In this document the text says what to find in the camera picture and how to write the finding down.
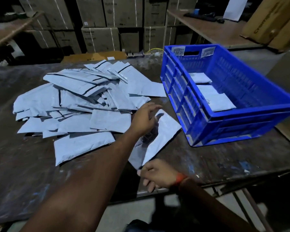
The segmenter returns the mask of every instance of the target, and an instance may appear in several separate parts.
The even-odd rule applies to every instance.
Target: wooden desk
[[[11,40],[15,35],[23,31],[29,24],[43,14],[42,11],[38,11],[32,18],[16,19],[8,23],[2,23],[2,26],[6,27],[0,29],[0,45]]]
[[[152,81],[161,82],[161,57],[122,62],[129,62]],[[45,198],[93,157],[94,153],[89,153],[55,167],[56,137],[17,134],[23,122],[15,121],[12,114],[17,96],[46,83],[42,79],[46,73],[84,68],[85,63],[88,61],[0,67],[0,223],[29,218]],[[177,120],[168,97],[153,98],[152,102],[161,104]],[[272,129],[255,139],[193,148],[180,130],[157,157],[204,184],[226,183],[290,170],[290,142]],[[249,173],[241,163],[248,166]],[[127,163],[112,202],[145,196],[139,181],[136,170]]]
[[[193,10],[167,10],[165,22],[168,22],[168,15],[172,15],[183,24],[188,26],[190,29],[195,31],[197,34],[204,37],[210,43],[220,44],[227,49],[262,47],[262,45],[254,43],[240,36],[242,29],[246,24],[244,21],[237,23],[230,20],[225,20],[225,22],[221,24],[217,22],[209,22],[200,19],[184,17],[184,14],[191,12],[193,12]]]

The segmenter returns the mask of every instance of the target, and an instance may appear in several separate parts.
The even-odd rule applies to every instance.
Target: white strapping band
[[[114,39],[113,39],[112,28],[111,28],[111,35],[112,35],[113,48],[114,48],[114,51],[115,51],[115,45],[114,45]]]
[[[179,4],[179,0],[177,1],[177,7],[176,7],[177,10],[178,10],[178,4]],[[176,17],[175,17],[175,20],[174,20],[174,26],[175,26],[175,23],[176,23]]]
[[[169,45],[171,45],[171,34],[172,34],[172,28],[173,28],[173,27],[171,27],[171,29],[170,29]]]
[[[40,32],[40,34],[41,34],[41,36],[42,36],[42,38],[43,38],[43,40],[44,40],[44,42],[45,42],[47,48],[49,48],[48,45],[47,45],[47,42],[46,42],[46,40],[45,40],[45,38],[44,38],[44,36],[43,36],[43,34],[42,34],[42,32],[41,32],[41,31],[39,31],[39,32]]]
[[[138,17],[136,15],[136,0],[134,0],[134,4],[135,4],[135,26],[138,27]]]
[[[115,27],[115,3],[113,0],[113,22],[114,22],[114,27]]]
[[[33,11],[32,6],[30,5],[30,2],[28,0],[26,0],[26,1],[27,1],[28,5],[30,6],[30,9]],[[38,21],[41,29],[43,30],[42,24],[40,23],[40,21],[38,19],[37,19],[37,21]]]
[[[62,16],[62,13],[61,13],[61,11],[60,11],[60,9],[59,9],[59,6],[58,6],[58,4],[57,4],[57,1],[56,1],[56,0],[54,0],[54,1],[55,1],[55,3],[56,3],[56,6],[57,6],[57,8],[58,8],[58,11],[59,11],[59,13],[60,13],[60,15],[61,15],[62,21],[63,21],[63,23],[64,23],[66,29],[68,29],[68,27],[67,27],[67,25],[66,25],[66,22],[65,22],[65,20],[64,20],[64,18],[63,18],[63,16]]]
[[[91,34],[91,27],[89,28],[89,31],[90,31],[90,37],[91,37],[91,41],[92,41],[92,45],[93,45],[93,49],[94,49],[95,52],[96,52],[95,44],[93,43],[93,38],[92,38],[92,34]]]
[[[151,37],[151,27],[149,27],[149,49],[150,50],[150,37]]]

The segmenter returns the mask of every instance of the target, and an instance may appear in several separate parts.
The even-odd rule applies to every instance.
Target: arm
[[[196,219],[207,227],[222,231],[258,232],[241,217],[210,196],[194,180],[185,178],[178,182],[180,174],[162,160],[155,159],[146,163],[138,174],[146,178],[144,185],[148,185],[150,192],[156,186],[170,188],[178,183],[176,184],[178,192],[187,202],[187,207]]]
[[[127,132],[55,192],[25,224],[21,232],[95,231],[137,140],[155,125],[150,113],[161,106],[144,104]]]

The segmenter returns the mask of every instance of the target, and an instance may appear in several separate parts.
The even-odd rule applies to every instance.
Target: red wristband
[[[174,186],[179,186],[179,184],[185,179],[187,178],[186,175],[182,174],[182,173],[178,173],[176,176],[176,182],[174,184]]]

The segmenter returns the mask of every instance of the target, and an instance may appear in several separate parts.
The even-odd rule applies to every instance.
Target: qr code
[[[176,56],[183,56],[185,53],[186,46],[173,46],[172,47],[172,52]]]
[[[215,48],[216,46],[202,49],[201,58],[213,55]]]

